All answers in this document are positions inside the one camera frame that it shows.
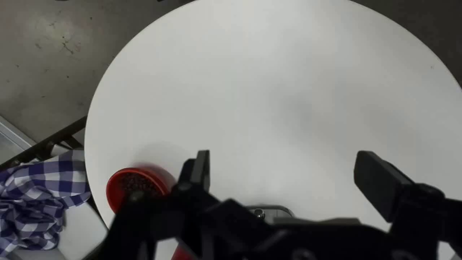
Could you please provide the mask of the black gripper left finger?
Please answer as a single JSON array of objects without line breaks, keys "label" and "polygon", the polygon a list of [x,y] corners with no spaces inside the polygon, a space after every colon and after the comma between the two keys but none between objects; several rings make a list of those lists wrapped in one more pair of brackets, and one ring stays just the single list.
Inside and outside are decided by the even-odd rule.
[{"label": "black gripper left finger", "polygon": [[199,150],[193,159],[183,163],[176,185],[171,189],[174,201],[202,202],[209,195],[210,158],[207,150]]}]

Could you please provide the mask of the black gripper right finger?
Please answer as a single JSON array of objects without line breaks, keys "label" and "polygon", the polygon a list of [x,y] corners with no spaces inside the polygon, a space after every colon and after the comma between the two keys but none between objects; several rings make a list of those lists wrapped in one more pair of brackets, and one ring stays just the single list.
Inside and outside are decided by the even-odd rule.
[{"label": "black gripper right finger", "polygon": [[394,220],[399,201],[411,192],[443,195],[434,186],[415,184],[398,168],[369,150],[356,153],[353,184],[386,223]]}]

